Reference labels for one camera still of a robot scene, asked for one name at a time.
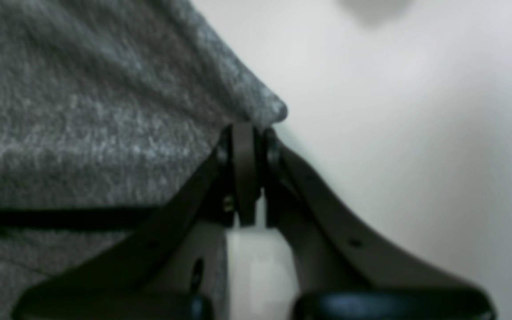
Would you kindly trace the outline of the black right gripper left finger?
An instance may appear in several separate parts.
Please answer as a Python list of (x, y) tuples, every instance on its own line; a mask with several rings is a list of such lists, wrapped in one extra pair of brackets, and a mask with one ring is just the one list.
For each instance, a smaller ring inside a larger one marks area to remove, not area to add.
[(26, 290), (15, 320), (214, 320), (226, 308), (226, 229), (256, 220), (256, 129), (230, 125), (182, 189), (94, 259)]

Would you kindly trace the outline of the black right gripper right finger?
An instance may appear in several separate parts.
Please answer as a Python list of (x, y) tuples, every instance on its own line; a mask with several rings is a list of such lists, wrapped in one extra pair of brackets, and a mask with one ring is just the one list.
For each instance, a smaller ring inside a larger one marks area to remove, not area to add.
[(293, 256), (292, 320), (493, 320), (478, 286), (416, 258), (364, 223), (273, 129), (262, 138), (268, 226)]

